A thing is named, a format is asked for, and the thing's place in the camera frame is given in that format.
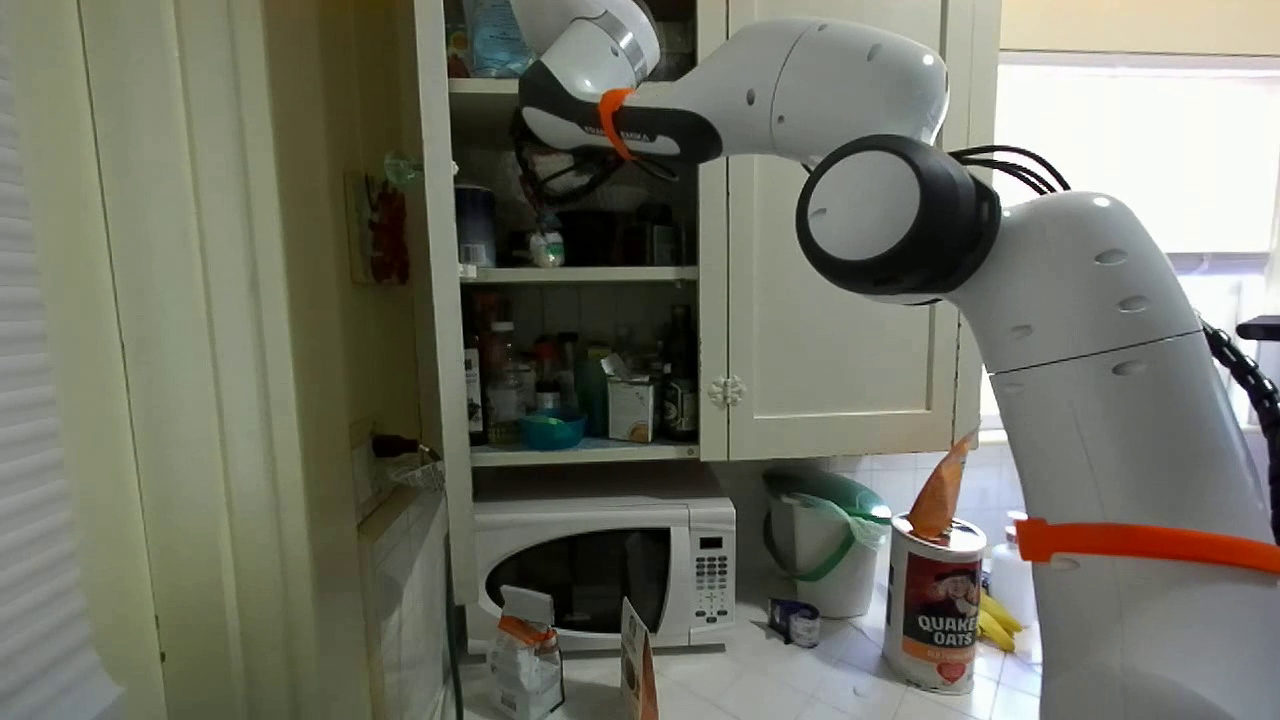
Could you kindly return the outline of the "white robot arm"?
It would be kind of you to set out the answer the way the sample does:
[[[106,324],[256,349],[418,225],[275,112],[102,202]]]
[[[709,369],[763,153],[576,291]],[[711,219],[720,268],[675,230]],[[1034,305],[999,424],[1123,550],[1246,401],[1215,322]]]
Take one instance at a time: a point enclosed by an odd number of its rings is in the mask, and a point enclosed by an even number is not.
[[[1226,345],[1130,204],[1005,204],[935,146],[950,63],[888,29],[757,20],[646,89],[606,80],[615,32],[523,38],[546,146],[797,159],[797,246],[828,284],[962,307],[1030,503],[1042,720],[1280,720],[1277,487],[1247,469]]]

